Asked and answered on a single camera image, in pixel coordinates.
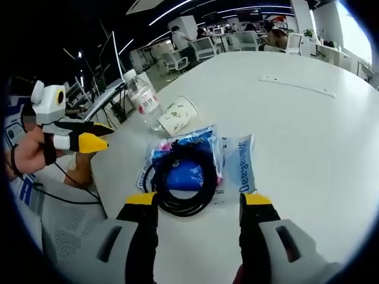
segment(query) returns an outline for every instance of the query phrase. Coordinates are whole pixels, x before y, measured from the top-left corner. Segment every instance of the person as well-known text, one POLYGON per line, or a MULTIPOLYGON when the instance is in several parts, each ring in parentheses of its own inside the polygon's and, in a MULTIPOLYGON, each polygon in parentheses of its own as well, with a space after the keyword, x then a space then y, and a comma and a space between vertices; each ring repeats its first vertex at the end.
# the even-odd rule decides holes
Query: person
POLYGON ((246 25, 245 31, 256 31, 255 26, 250 22, 249 24, 246 25))
POLYGON ((189 44, 191 39, 180 31, 180 28, 176 25, 172 27, 172 41, 175 47, 178 49, 181 57, 188 58, 188 68, 192 68, 195 65, 195 50, 189 44))
MULTIPOLYGON (((24 105, 21 113, 21 123, 23 124, 26 132, 25 136, 29 137, 31 135, 32 138, 39 138, 42 130, 36 124, 36 113, 34 112, 31 103, 24 105)), ((63 169, 64 172, 62 172, 56 164, 51 164, 38 169, 36 176, 52 178, 69 186, 80 189, 88 189, 93 185, 91 170, 91 159, 93 156, 94 154, 92 153, 76 153, 65 156, 60 155, 56 163, 63 169)))
POLYGON ((208 37, 208 36, 209 35, 207 35, 206 31, 204 31, 202 28, 197 29, 197 37, 196 37, 197 40, 204 38, 204 37, 208 37))
MULTIPOLYGON (((267 38, 262 38, 262 40, 269 46, 278 47, 280 49, 285 49, 287 47, 288 35, 277 28, 272 22, 267 22, 265 24, 265 29, 267 33, 267 38)), ((264 46, 260 46, 259 50, 264 50, 264 46)))
POLYGON ((233 33, 238 33, 239 32, 239 29, 237 28, 236 23, 233 23, 233 25, 232 25, 232 32, 233 33))

